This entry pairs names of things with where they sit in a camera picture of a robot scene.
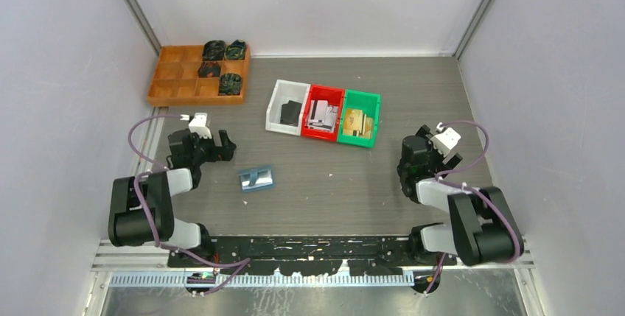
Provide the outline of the blue leather card holder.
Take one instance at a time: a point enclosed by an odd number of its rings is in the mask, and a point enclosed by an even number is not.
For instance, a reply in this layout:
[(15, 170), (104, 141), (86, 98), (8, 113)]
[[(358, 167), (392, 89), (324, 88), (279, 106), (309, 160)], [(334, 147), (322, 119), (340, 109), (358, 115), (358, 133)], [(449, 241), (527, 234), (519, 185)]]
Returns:
[(242, 192), (273, 188), (276, 184), (272, 166), (256, 166), (238, 173)]

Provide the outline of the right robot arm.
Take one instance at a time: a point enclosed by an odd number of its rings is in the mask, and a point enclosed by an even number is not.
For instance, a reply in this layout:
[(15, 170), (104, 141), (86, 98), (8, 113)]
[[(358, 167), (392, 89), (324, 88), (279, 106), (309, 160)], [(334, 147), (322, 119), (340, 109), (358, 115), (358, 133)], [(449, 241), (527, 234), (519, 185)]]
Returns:
[(474, 187), (447, 180), (461, 171), (455, 147), (461, 135), (450, 123), (436, 131), (423, 125), (402, 140), (397, 165), (402, 193), (416, 204), (436, 208), (449, 222), (412, 228), (408, 253), (420, 265), (441, 264), (447, 255), (467, 266), (514, 261), (525, 246), (504, 193), (495, 186)]

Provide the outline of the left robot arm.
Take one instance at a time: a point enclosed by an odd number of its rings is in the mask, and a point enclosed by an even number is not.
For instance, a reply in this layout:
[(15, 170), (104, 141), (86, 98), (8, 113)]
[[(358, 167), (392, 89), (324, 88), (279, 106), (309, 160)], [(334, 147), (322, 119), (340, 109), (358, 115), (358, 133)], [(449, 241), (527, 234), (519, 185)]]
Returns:
[(231, 161), (237, 145), (226, 130), (220, 143), (191, 130), (170, 134), (167, 168), (113, 182), (108, 218), (112, 245), (141, 246), (153, 242), (204, 267), (214, 262), (215, 247), (207, 228), (174, 216), (172, 198), (199, 186), (205, 163)]

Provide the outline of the black card stack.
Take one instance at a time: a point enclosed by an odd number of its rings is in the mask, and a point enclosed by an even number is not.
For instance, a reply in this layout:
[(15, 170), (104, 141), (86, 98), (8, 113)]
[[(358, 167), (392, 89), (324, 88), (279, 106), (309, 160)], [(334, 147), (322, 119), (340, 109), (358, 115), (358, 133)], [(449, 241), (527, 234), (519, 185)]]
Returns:
[(289, 100), (287, 103), (281, 106), (280, 124), (297, 127), (300, 122), (300, 112), (302, 103)]

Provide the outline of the gold cards pile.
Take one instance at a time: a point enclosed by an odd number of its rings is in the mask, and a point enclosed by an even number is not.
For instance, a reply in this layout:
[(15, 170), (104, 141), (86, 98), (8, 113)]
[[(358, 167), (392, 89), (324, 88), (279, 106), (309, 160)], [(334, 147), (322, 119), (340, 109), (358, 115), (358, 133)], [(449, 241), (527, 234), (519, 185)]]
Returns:
[(374, 127), (374, 119), (363, 110), (347, 108), (343, 118), (342, 134), (358, 138), (370, 139)]

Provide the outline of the rolled dark tie bottom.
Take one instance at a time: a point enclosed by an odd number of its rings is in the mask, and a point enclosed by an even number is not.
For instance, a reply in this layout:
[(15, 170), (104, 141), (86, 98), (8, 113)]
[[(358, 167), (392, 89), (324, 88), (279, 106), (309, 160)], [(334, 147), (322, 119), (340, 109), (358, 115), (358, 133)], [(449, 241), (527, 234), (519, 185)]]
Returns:
[(218, 95), (238, 96), (242, 89), (242, 77), (236, 73), (225, 73), (220, 76)]

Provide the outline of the white plastic bin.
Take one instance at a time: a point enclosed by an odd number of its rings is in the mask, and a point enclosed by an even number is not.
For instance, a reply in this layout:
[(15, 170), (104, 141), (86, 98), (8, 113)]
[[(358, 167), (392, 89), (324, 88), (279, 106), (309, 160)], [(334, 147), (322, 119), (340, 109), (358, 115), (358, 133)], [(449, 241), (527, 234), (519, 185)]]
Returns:
[[(309, 83), (277, 80), (266, 110), (265, 129), (270, 132), (300, 136), (304, 107), (307, 103), (310, 87)], [(280, 123), (282, 106), (289, 101), (301, 103), (301, 109), (294, 125)]]

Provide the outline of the rolled dark tie middle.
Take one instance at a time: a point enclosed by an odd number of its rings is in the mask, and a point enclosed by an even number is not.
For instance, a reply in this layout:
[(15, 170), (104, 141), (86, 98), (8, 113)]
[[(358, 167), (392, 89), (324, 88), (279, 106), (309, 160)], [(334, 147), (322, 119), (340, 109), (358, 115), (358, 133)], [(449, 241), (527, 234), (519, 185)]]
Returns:
[(221, 75), (221, 61), (203, 61), (198, 70), (199, 78), (211, 78), (211, 77), (220, 77)]

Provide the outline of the green plastic bin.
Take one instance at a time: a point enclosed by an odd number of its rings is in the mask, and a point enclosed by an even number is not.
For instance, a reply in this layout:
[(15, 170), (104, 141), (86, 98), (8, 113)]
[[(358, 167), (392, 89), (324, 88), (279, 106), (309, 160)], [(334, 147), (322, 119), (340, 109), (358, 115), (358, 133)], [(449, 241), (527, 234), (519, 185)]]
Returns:
[[(339, 124), (337, 141), (342, 144), (372, 148), (375, 145), (380, 120), (380, 103), (381, 96), (379, 94), (347, 89), (343, 101), (343, 110), (341, 114), (341, 123)], [(374, 119), (374, 127), (370, 139), (344, 136), (342, 134), (343, 118), (347, 108), (361, 109), (366, 115)]]

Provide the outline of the wooden compartment tray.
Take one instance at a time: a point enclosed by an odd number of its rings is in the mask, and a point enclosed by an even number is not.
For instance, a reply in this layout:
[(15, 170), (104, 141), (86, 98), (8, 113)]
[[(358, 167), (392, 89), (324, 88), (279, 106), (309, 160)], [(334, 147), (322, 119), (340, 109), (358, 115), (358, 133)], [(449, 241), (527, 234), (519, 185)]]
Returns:
[[(211, 62), (219, 70), (210, 70), (207, 77), (198, 73), (203, 64), (204, 45), (162, 46), (153, 78), (147, 92), (147, 101), (154, 107), (185, 105), (242, 105), (248, 85), (251, 47), (245, 46), (244, 58), (221, 59)], [(237, 94), (220, 91), (221, 78), (236, 74), (241, 79)]]

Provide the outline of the rolled dark tie top-right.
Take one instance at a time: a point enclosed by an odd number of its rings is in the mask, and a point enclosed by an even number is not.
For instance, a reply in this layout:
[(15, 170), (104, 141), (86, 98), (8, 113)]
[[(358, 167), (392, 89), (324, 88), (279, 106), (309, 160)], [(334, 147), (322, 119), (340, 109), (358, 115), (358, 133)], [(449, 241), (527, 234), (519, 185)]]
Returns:
[(237, 39), (227, 45), (224, 50), (224, 60), (244, 60), (247, 50), (247, 43)]

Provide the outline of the rolled dark tie top-left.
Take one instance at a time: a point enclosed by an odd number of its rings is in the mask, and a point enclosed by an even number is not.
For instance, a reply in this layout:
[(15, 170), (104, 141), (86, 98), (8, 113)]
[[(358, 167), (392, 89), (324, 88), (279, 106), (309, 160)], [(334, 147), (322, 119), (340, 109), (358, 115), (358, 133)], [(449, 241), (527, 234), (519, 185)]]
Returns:
[(226, 49), (226, 43), (222, 40), (208, 41), (203, 45), (202, 59), (203, 61), (223, 60)]

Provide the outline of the red plastic bin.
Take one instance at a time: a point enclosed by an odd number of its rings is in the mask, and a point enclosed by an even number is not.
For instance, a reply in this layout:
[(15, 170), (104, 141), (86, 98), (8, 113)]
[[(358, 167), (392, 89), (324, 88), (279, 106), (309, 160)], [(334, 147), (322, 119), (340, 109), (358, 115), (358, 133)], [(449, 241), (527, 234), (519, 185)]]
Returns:
[[(301, 136), (336, 142), (338, 140), (345, 93), (346, 90), (343, 88), (333, 88), (316, 84), (311, 85), (309, 94), (304, 103), (304, 113), (301, 120)], [(314, 101), (326, 101), (328, 106), (334, 107), (336, 114), (334, 115), (334, 122), (331, 123), (332, 132), (320, 128), (319, 126), (309, 125), (309, 118), (313, 114)]]

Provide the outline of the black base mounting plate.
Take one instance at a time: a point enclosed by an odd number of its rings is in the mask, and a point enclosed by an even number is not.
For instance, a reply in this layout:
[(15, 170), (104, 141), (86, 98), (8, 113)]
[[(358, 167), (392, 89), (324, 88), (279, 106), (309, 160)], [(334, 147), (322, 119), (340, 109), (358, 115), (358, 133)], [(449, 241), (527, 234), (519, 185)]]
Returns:
[(341, 265), (351, 276), (398, 275), (434, 268), (440, 255), (419, 252), (412, 236), (216, 236), (200, 257), (229, 275), (331, 276)]

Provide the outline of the aluminium frame rail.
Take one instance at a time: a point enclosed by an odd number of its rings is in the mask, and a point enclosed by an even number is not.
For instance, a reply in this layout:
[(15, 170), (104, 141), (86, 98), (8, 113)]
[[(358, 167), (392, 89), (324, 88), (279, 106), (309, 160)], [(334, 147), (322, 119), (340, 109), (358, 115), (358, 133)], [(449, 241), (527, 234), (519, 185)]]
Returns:
[(113, 287), (183, 287), (192, 293), (205, 292), (218, 285), (225, 287), (395, 287), (423, 289), (436, 267), (402, 269), (398, 275), (351, 276), (343, 264), (335, 275), (285, 276), (224, 275), (217, 268), (202, 265), (191, 258), (181, 258), (173, 252), (150, 243), (140, 247), (114, 247), (108, 240), (100, 242), (92, 269), (110, 272)]

